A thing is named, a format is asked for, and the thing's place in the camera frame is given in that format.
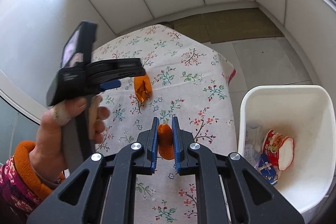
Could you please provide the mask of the person's left forearm sleeve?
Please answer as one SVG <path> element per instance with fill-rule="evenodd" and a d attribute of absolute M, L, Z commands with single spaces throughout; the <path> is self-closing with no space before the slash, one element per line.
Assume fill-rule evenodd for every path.
<path fill-rule="evenodd" d="M 20 142 L 14 155 L 1 166 L 1 223 L 26 223 L 29 215 L 66 179 L 60 173 L 50 182 L 35 172 L 30 140 Z"/>

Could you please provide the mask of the person's left hand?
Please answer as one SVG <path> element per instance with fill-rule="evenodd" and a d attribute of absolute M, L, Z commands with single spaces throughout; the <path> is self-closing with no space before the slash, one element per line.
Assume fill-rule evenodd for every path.
<path fill-rule="evenodd" d="M 29 154 L 32 168 L 42 178 L 54 182 L 60 173 L 68 168 L 62 150 L 62 131 L 57 114 L 60 113 L 68 119 L 74 118 L 81 114 L 86 106 L 86 99 L 79 97 L 65 101 L 62 111 L 53 107 L 43 114 L 35 148 Z"/>

